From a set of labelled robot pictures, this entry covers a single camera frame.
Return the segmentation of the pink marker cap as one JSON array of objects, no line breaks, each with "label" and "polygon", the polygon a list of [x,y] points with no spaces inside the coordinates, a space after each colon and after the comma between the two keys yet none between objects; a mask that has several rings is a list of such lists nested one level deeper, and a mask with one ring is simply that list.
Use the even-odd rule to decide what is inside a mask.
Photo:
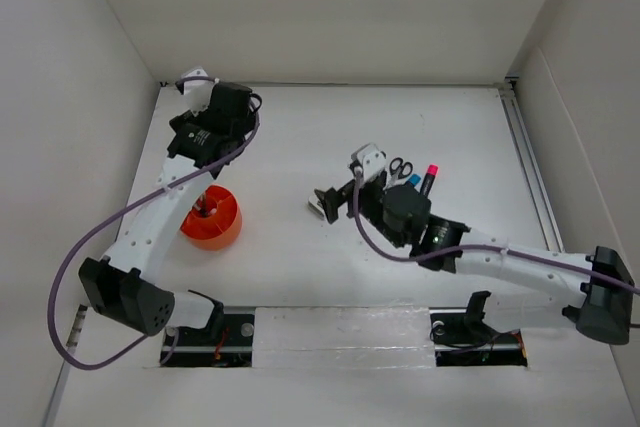
[{"label": "pink marker cap", "polygon": [[435,164],[431,164],[422,179],[422,183],[420,185],[420,194],[426,198],[429,197],[429,194],[432,190],[432,187],[435,183],[437,174],[439,171],[439,167]]}]

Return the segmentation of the green pen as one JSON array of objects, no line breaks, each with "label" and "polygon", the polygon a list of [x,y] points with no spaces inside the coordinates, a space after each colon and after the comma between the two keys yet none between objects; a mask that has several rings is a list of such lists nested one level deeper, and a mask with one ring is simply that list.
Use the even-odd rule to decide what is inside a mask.
[{"label": "green pen", "polygon": [[207,215],[206,194],[203,193],[199,198],[199,211],[202,216]]}]

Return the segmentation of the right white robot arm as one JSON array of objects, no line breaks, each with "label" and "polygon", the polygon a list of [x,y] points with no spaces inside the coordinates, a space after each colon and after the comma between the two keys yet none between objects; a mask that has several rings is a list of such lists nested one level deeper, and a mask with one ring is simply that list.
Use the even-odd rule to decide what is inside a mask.
[{"label": "right white robot arm", "polygon": [[411,184],[386,189],[355,178],[315,195],[329,223],[346,207],[355,223],[368,221],[391,245],[410,250],[405,256],[386,252],[362,231],[369,247],[387,260],[528,289],[527,294],[505,297],[489,290],[473,293],[462,316],[462,328],[473,340],[519,328],[565,326],[608,345],[630,340],[639,289],[614,249],[598,246],[575,254],[518,246],[431,214],[430,200]]}]

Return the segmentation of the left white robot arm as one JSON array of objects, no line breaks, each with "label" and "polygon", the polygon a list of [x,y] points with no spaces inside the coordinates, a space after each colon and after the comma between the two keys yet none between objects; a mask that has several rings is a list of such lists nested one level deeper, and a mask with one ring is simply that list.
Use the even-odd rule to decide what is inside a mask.
[{"label": "left white robot arm", "polygon": [[247,86],[201,76],[178,84],[188,108],[169,122],[174,136],[155,197],[101,259],[82,263],[79,278],[98,314],[146,336],[188,328],[208,344],[222,334],[222,303],[193,291],[164,290],[156,282],[196,201],[255,134],[261,98]]}]

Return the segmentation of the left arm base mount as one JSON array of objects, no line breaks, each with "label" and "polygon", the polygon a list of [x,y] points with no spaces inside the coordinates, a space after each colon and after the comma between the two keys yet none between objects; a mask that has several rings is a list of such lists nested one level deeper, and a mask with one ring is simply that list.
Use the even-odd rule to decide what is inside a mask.
[{"label": "left arm base mount", "polygon": [[159,354],[162,367],[249,368],[252,366],[255,311],[231,309],[213,339],[200,330],[180,327],[178,342],[165,335]]}]

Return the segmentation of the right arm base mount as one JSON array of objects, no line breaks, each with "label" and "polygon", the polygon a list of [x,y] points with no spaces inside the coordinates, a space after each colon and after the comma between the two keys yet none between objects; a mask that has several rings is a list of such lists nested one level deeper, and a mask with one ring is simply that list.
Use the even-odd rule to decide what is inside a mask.
[{"label": "right arm base mount", "polygon": [[430,311],[429,339],[437,367],[527,367],[519,330],[499,332],[484,323],[489,291],[471,295],[464,308]]}]

